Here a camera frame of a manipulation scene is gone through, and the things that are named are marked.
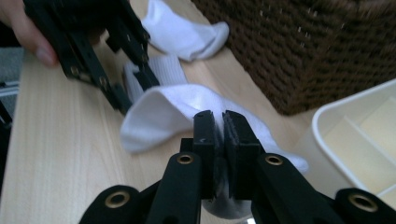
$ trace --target human hand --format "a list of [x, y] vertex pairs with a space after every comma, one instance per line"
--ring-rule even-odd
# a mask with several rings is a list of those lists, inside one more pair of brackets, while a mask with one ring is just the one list
[[58, 57], [50, 42], [26, 16], [22, 0], [0, 0], [0, 21], [11, 27], [20, 44], [43, 64], [58, 64]]

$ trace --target white sock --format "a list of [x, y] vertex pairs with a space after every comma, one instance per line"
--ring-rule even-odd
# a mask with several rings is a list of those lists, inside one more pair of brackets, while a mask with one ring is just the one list
[[229, 33], [225, 22], [205, 25], [188, 21], [162, 0], [148, 1], [148, 15], [142, 24], [151, 36], [151, 45], [188, 62], [214, 55]]

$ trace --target woven basket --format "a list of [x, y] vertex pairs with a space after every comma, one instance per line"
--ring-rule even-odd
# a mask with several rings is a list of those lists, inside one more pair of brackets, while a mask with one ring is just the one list
[[396, 1], [191, 1], [230, 25], [227, 47], [279, 114], [396, 77]]

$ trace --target black plastic bracket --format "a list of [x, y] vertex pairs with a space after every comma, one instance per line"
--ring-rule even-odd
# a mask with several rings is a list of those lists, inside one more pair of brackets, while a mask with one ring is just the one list
[[127, 0], [24, 0], [25, 12], [54, 47], [69, 78], [98, 87], [114, 109], [125, 114], [132, 105], [120, 84], [111, 85], [88, 38], [106, 29], [107, 44], [122, 49], [140, 71], [144, 90], [160, 85], [149, 68], [149, 33]]

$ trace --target metal pin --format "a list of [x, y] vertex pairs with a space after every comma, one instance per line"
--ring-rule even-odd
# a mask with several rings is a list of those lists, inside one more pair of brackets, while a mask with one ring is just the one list
[[278, 156], [267, 156], [265, 157], [265, 161], [270, 163], [271, 165], [281, 165], [283, 164], [283, 160]]
[[378, 210], [378, 205], [366, 197], [365, 195], [360, 194], [351, 194], [348, 196], [349, 202], [358, 207], [359, 209], [366, 212], [376, 212]]
[[109, 208], [118, 208], [128, 203], [130, 198], [131, 196], [127, 191], [120, 190], [108, 195], [105, 200], [105, 205]]

